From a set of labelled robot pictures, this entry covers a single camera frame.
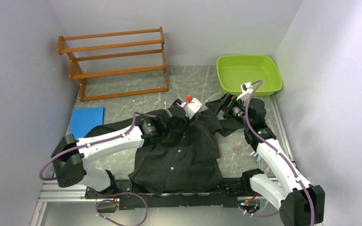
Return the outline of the black pinstriped shirt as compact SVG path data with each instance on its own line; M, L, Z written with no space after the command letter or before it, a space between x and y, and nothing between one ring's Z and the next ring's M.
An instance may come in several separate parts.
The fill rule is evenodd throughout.
M184 131L138 148L134 171L128 177L154 194L200 193L214 189L223 182L215 134L226 137L243 127L235 119L219 120L209 109L200 111Z

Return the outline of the red round brooch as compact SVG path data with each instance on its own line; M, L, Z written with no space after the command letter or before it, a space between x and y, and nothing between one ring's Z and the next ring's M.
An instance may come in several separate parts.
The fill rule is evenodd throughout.
M243 151L243 147L241 145L236 145L233 147L233 152L236 154L240 154Z

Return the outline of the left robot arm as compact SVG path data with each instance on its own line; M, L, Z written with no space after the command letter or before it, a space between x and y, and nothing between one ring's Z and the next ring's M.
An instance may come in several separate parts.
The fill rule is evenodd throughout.
M134 113L130 126L104 135L75 139L65 135L51 154L58 186L84 185L109 198L116 192L114 175L90 164L107 155L155 144L173 132L182 131L199 107L192 102L175 101L158 115Z

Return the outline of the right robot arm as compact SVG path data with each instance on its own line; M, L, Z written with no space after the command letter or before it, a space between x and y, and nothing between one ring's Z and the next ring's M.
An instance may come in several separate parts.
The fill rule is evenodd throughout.
M246 142L267 163L277 179L273 182L260 169L245 171L240 178L242 193L260 194L277 209L285 226L313 226L323 222L325 191L302 176L282 150L266 123L264 101L252 98L245 106L242 100L227 93L206 103L206 107L215 115L223 114L225 131L243 130Z

